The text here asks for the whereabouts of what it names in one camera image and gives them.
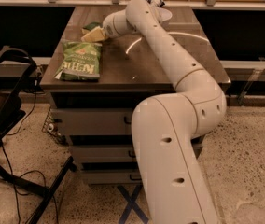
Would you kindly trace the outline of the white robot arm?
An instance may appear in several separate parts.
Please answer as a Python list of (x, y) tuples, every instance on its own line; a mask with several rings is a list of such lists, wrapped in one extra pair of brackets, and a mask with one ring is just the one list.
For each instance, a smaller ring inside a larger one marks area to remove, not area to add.
[(131, 0), (108, 15), (103, 37), (140, 33), (174, 92), (146, 98), (132, 113), (132, 141), (153, 224), (220, 224), (191, 140), (223, 120), (226, 97), (215, 79), (161, 26), (160, 9)]

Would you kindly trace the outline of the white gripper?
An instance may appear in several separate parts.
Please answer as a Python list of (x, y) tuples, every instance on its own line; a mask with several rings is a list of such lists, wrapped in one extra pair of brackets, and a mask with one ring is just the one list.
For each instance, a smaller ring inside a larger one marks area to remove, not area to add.
[(108, 15), (103, 21), (103, 28), (97, 26), (86, 32), (81, 40), (84, 42), (103, 42), (108, 37), (116, 38), (123, 35), (134, 34), (135, 29), (129, 24), (126, 18), (126, 11), (121, 10)]

